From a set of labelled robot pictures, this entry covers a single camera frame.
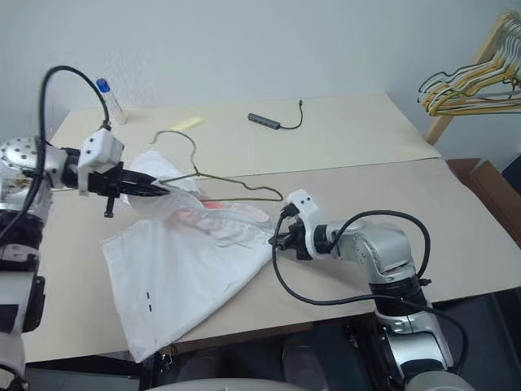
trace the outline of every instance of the gold hanger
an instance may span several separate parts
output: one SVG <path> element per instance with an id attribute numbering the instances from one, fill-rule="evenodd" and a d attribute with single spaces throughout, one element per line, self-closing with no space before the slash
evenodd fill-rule
<path id="1" fill-rule="evenodd" d="M 161 179 L 160 180 L 161 184 L 180 181 L 180 180 L 186 179 L 186 178 L 203 177 L 203 178 L 215 179 L 217 181 L 237 183 L 239 185 L 242 185 L 245 189 L 248 189 L 249 191 L 259 191 L 259 190 L 271 191 L 272 193 L 275 193 L 278 196 L 278 198 L 245 197 L 245 198 L 218 198 L 218 199 L 212 199 L 212 200 L 201 200 L 203 202 L 206 202 L 206 201 L 273 201 L 273 202 L 279 202 L 279 201 L 284 200 L 284 197 L 280 193 L 280 191 L 273 189 L 272 187 L 267 187 L 267 186 L 250 187 L 245 182 L 238 181 L 236 179 L 218 177 L 216 175 L 206 174 L 206 173 L 199 171 L 199 169 L 197 168 L 197 166 L 195 165 L 195 162 L 194 162 L 195 152 L 197 151 L 197 145 L 195 144 L 194 139 L 192 137 L 190 137 L 189 135 L 184 134 L 178 130 L 161 130 L 154 135 L 154 138 L 152 139 L 150 144 L 155 144 L 157 142 L 158 137 L 161 134 L 166 134 L 166 133 L 179 134 L 180 136 L 188 139 L 192 143 L 192 153 L 190 154 L 190 162 L 191 162 L 192 167 L 194 168 L 195 172 L 193 174 L 182 175 L 181 177 L 175 177 L 175 178 L 170 178 L 170 179 Z"/>

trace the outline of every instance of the beige table surface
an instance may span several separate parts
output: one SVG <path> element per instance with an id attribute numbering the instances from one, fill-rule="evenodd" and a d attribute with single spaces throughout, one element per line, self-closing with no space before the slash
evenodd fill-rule
<path id="1" fill-rule="evenodd" d="M 251 111 L 290 124 L 296 109 L 296 101 L 142 108 L 131 111 L 129 123 L 114 132 L 125 143 L 128 163 L 157 130 L 188 116 L 201 116 L 204 125 L 189 131 L 198 143 L 196 160 L 201 169 L 228 176 L 263 174 L 244 179 L 252 185 L 276 187 L 285 195 L 304 188 L 326 220 L 347 219 L 364 209 L 413 214 L 431 231 L 426 276 L 434 283 L 426 294 L 433 301 L 521 284 L 521 253 L 514 242 L 385 94 L 305 99 L 299 133 L 245 121 Z M 99 110 L 72 112 L 52 141 L 78 147 L 99 120 Z M 190 150 L 184 140 L 162 138 L 160 150 L 186 169 Z M 202 181 L 201 185 L 215 196 L 241 194 L 241 189 L 226 183 Z M 41 326 L 24 334 L 28 362 L 127 349 L 100 242 L 136 222 L 138 216 L 116 202 L 115 218 L 106 219 L 105 202 L 96 195 L 79 197 L 75 191 L 55 194 L 42 243 L 46 308 Z M 280 204 L 256 206 L 278 216 Z M 418 261 L 420 233 L 406 222 L 396 223 L 408 234 Z M 291 257 L 289 252 L 281 254 L 282 272 L 304 295 L 327 299 L 366 292 L 355 265 L 339 261 L 303 265 Z M 370 302 L 329 308 L 300 303 L 282 290 L 266 265 L 231 301 L 181 340 L 360 314 L 372 308 Z"/>

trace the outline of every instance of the cable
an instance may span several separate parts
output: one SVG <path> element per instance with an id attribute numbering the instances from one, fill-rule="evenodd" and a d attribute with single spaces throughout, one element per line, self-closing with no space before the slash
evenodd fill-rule
<path id="1" fill-rule="evenodd" d="M 43 178 L 45 176 L 45 162 L 46 162 L 46 91 L 47 84 L 49 83 L 50 78 L 59 71 L 69 71 L 77 76 L 81 77 L 86 83 L 90 86 L 90 88 L 95 92 L 96 96 L 98 96 L 99 102 L 103 106 L 103 115 L 104 120 L 101 125 L 102 128 L 105 128 L 110 131 L 110 116 L 108 114 L 108 108 L 103 100 L 103 96 L 98 91 L 96 86 L 90 79 L 82 72 L 78 71 L 75 68 L 69 67 L 67 65 L 59 65 L 57 67 L 53 67 L 49 69 L 46 75 L 43 77 L 42 85 L 40 87 L 40 95 L 38 100 L 38 136 L 35 138 L 36 149 L 37 149 L 37 159 L 36 159 L 36 167 L 33 173 L 26 173 L 28 176 L 32 176 L 33 180 L 31 181 L 31 185 L 27 191 L 27 195 L 24 199 L 24 204 L 20 211 L 16 214 L 16 216 L 7 224 L 7 226 L 0 232 L 0 245 L 3 244 L 3 241 L 6 239 L 9 232 L 18 224 L 18 222 L 24 218 L 27 214 L 31 204 L 34 202 L 38 190 L 40 190 L 40 186 L 42 184 Z"/>
<path id="2" fill-rule="evenodd" d="M 280 129 L 293 130 L 293 129 L 296 129 L 296 128 L 300 127 L 302 125 L 302 120 L 304 119 L 304 113 L 302 112 L 302 99 L 299 101 L 299 110 L 300 110 L 300 122 L 299 122 L 299 124 L 297 126 L 292 126 L 291 128 L 287 128 L 286 126 L 280 125 Z"/>
<path id="3" fill-rule="evenodd" d="M 423 239 L 425 242 L 425 248 L 423 249 L 423 259 L 422 259 L 422 265 L 420 266 L 420 270 L 416 274 L 418 278 L 421 278 L 423 276 L 423 273 L 425 273 L 425 270 L 427 268 L 427 265 L 429 263 L 429 256 L 431 255 L 431 236 L 429 235 L 428 229 L 423 225 L 422 222 L 420 222 L 416 217 L 411 216 L 410 214 L 403 213 L 403 212 L 397 212 L 395 210 L 368 210 L 365 212 L 361 212 L 353 217 L 351 217 L 349 220 L 347 220 L 342 227 L 339 229 L 338 232 L 335 234 L 335 238 L 333 239 L 333 242 L 331 242 L 331 246 L 329 248 L 329 251 L 331 251 L 339 242 L 340 237 L 345 232 L 345 230 L 348 229 L 348 227 L 353 224 L 356 220 L 362 217 L 367 216 L 394 216 L 394 217 L 401 217 L 405 220 L 409 220 L 410 222 L 414 223 L 422 232 Z"/>
<path id="4" fill-rule="evenodd" d="M 347 226 L 349 226 L 349 225 L 351 225 L 351 223 L 353 221 L 356 221 L 358 218 L 363 217 L 363 216 L 375 215 L 376 214 L 375 212 L 378 212 L 378 211 L 372 210 L 372 211 L 368 212 L 368 213 L 373 213 L 373 214 L 359 213 L 358 215 L 350 218 L 346 222 L 346 224 L 347 224 Z M 275 227 L 274 238 L 276 238 L 278 236 L 279 231 L 280 231 L 280 227 L 282 225 L 282 221 L 286 217 L 287 216 L 283 213 L 283 214 L 281 214 L 280 218 L 278 219 L 277 225 Z M 341 234 L 338 234 L 336 236 L 335 241 L 333 242 L 333 243 L 335 243 L 335 245 L 336 245 L 336 242 L 338 242 L 338 238 L 340 237 L 340 235 Z M 280 270 L 278 269 L 278 265 L 277 265 L 277 241 L 276 240 L 274 240 L 272 245 L 271 245 L 271 256 L 272 256 L 272 260 L 273 260 L 273 264 L 274 264 L 275 275 L 277 276 L 277 280 L 279 281 L 279 283 L 286 290 L 286 292 L 288 292 L 290 295 L 292 295 L 295 299 L 303 301 L 304 303 L 308 303 L 308 304 L 311 304 L 311 305 L 342 305 L 342 304 L 354 303 L 354 302 L 357 302 L 357 301 L 386 299 L 386 300 L 398 301 L 402 305 L 408 306 L 409 308 L 413 308 L 415 310 L 425 311 L 425 312 L 434 314 L 436 316 L 439 316 L 440 318 L 443 318 L 443 319 L 451 322 L 454 326 L 456 326 L 458 328 L 458 330 L 462 334 L 462 352 L 460 353 L 460 357 L 458 359 L 458 362 L 455 363 L 453 368 L 452 368 L 453 371 L 456 374 L 458 374 L 458 375 L 461 374 L 462 369 L 463 369 L 463 365 L 465 364 L 465 361 L 466 361 L 466 356 L 468 355 L 469 339 L 468 339 L 468 335 L 466 334 L 465 328 L 454 317 L 446 314 L 443 311 L 435 310 L 434 308 L 428 307 L 426 305 L 419 305 L 419 304 L 413 303 L 411 301 L 402 300 L 402 299 L 400 299 L 398 297 L 387 296 L 387 295 L 378 295 L 378 294 L 372 294 L 372 293 L 371 294 L 367 294 L 367 295 L 359 295 L 359 296 L 348 297 L 348 298 L 345 298 L 345 299 L 337 299 L 337 300 L 327 300 L 327 301 L 312 300 L 312 299 L 309 299 L 307 297 L 301 296 L 297 292 L 293 291 L 286 284 L 286 281 L 284 281 L 284 279 L 282 278 L 282 275 L 280 274 Z"/>

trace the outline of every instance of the white wall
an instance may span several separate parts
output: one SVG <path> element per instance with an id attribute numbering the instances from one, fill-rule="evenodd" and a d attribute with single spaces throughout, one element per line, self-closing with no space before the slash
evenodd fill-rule
<path id="1" fill-rule="evenodd" d="M 108 77 L 127 105 L 387 91 L 425 132 L 419 84 L 466 64 L 506 9 L 521 2 L 0 0 L 1 138 L 36 131 L 39 82 L 55 64 Z M 58 75 L 50 123 L 92 96 Z M 521 151 L 518 118 L 458 118 L 438 148 L 502 168 Z"/>

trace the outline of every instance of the blue cap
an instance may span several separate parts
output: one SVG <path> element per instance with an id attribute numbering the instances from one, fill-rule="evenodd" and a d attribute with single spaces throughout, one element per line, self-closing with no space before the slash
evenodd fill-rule
<path id="1" fill-rule="evenodd" d="M 101 92 L 108 92 L 111 90 L 111 87 L 108 86 L 108 83 L 105 79 L 96 79 L 96 85 Z"/>

